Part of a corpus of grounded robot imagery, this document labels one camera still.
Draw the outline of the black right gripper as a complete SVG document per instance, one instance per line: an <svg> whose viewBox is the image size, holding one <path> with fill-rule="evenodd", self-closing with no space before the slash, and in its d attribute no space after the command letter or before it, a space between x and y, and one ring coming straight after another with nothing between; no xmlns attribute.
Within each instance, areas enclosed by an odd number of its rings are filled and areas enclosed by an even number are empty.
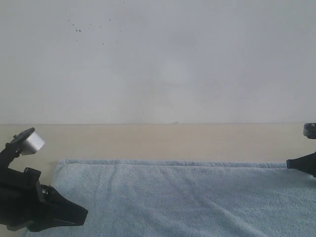
<svg viewBox="0 0 316 237"><path fill-rule="evenodd" d="M316 153L300 158L288 159L286 167L287 169L295 169L316 177Z"/></svg>

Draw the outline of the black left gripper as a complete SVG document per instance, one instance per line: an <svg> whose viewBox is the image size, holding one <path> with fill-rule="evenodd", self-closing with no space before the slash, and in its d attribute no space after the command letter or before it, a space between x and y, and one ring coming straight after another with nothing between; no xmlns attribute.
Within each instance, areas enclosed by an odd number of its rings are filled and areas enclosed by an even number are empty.
<svg viewBox="0 0 316 237"><path fill-rule="evenodd" d="M82 226L88 210L64 198L52 186L37 185L40 175L41 171L29 167L23 172L0 169L0 223L10 231L23 228L25 211L30 200L36 198L29 211L29 231Z"/></svg>

